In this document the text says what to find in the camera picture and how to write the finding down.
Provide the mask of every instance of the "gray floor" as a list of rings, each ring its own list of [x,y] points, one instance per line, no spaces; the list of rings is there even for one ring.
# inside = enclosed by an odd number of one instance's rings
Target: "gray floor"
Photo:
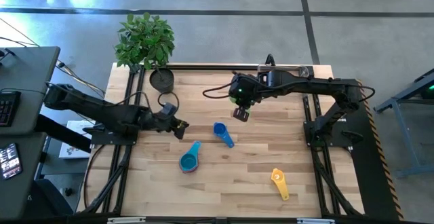
[[[308,0],[316,12],[434,12],[434,0]],[[301,11],[300,0],[0,0],[4,7],[54,7],[139,10],[272,10]],[[13,24],[40,45],[58,45],[60,59],[83,79],[106,88],[116,30],[124,15],[11,14],[0,18]],[[272,53],[278,63],[312,64],[302,16],[162,16],[175,30],[172,62],[262,63]],[[408,86],[433,68],[433,18],[312,18],[321,64],[330,64],[335,77],[358,78],[377,89],[372,106]],[[0,22],[1,35],[25,41]],[[62,73],[55,82],[72,83],[91,92]],[[78,119],[67,111],[44,110],[60,123]],[[389,163],[394,171],[409,165],[401,133],[391,111],[375,115]],[[423,145],[420,151],[432,151]],[[433,154],[425,154],[432,162]],[[395,179],[404,217],[431,223],[434,174]],[[68,185],[59,178],[56,185]],[[70,181],[77,186],[79,181]]]

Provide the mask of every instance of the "phone screen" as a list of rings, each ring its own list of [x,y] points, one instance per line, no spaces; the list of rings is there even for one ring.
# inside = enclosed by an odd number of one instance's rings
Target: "phone screen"
[[[21,173],[21,163],[15,143],[0,149],[1,176],[7,180]]]

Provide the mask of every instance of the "black desk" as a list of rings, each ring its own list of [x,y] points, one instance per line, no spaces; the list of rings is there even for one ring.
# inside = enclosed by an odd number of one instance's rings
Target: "black desk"
[[[90,152],[88,138],[39,114],[44,99],[41,93],[47,92],[45,83],[52,77],[60,48],[8,49],[14,55],[1,61],[0,90],[19,90],[21,97],[12,126],[0,128],[0,146],[17,144],[22,172],[6,181],[0,179],[0,219],[16,219],[22,214],[47,135]]]
[[[0,180],[0,219],[16,219],[22,215],[46,138],[42,132],[1,137],[2,148],[16,143],[22,172],[8,180]]]

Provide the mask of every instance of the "black pot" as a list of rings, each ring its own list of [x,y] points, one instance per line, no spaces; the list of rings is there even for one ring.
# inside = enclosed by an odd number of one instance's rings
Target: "black pot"
[[[154,70],[149,77],[149,82],[152,87],[155,88],[160,93],[168,93],[174,89],[174,74],[167,68],[160,68]]]

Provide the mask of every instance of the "wooden table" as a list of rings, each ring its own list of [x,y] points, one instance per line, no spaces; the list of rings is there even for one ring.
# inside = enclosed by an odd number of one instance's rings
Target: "wooden table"
[[[313,66],[315,76],[333,77],[328,65]],[[133,147],[122,215],[184,217],[320,217],[312,156],[305,145],[301,94],[269,98],[252,107],[247,123],[231,117],[235,105],[228,99],[212,100],[202,91],[230,82],[230,71],[174,70],[174,92],[180,99],[177,118],[190,123],[182,140],[172,133],[141,132]],[[146,72],[144,91],[153,111],[160,110],[158,91]],[[106,99],[123,100],[128,69],[113,65]],[[137,76],[133,92],[136,91]],[[214,93],[227,94],[227,89]],[[166,99],[174,101],[167,95]],[[334,102],[320,96],[325,113]],[[223,122],[235,146],[229,149],[212,133],[214,122]],[[200,165],[195,172],[181,173],[178,160],[192,142],[202,142]],[[91,202],[107,181],[113,147],[98,155],[87,182]],[[354,207],[363,212],[353,160],[348,151],[331,148],[330,157],[336,184]],[[290,199],[283,201],[271,180],[271,172],[285,172]],[[324,189],[329,210],[330,191]],[[112,196],[112,206],[117,185]],[[77,210],[83,210],[83,196]]]

